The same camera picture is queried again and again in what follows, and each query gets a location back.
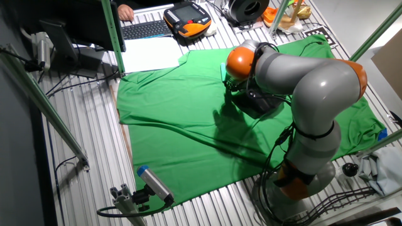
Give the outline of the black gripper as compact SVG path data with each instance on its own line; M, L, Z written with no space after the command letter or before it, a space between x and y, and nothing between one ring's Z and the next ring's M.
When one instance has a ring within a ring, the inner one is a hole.
M232 94L246 91L246 81L238 81L233 78L228 78L223 81L225 86L225 93Z

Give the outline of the person right hand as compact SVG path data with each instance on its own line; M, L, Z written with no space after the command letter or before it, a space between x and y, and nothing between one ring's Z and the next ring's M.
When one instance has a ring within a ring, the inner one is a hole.
M119 19L121 21L133 21L134 11L131 7L126 4L122 4L117 8Z

